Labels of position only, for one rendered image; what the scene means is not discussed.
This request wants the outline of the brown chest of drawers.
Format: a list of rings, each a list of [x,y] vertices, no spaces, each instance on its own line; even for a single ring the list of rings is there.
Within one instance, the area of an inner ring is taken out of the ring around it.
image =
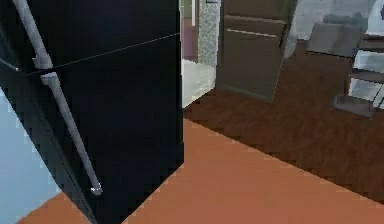
[[[297,1],[222,1],[217,87],[273,100]]]

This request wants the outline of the black fridge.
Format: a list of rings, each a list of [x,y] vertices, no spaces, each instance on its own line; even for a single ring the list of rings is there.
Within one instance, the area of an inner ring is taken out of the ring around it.
[[[38,69],[0,0],[0,88],[89,224],[122,224],[184,161],[178,0],[27,0],[53,63]],[[56,72],[103,193],[41,75]]]

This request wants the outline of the brown shelf unit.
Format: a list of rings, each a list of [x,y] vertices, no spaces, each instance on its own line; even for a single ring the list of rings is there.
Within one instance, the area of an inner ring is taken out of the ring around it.
[[[380,107],[384,101],[384,35],[363,35],[350,78],[353,84],[369,83],[369,88],[375,88],[376,94],[371,101]]]

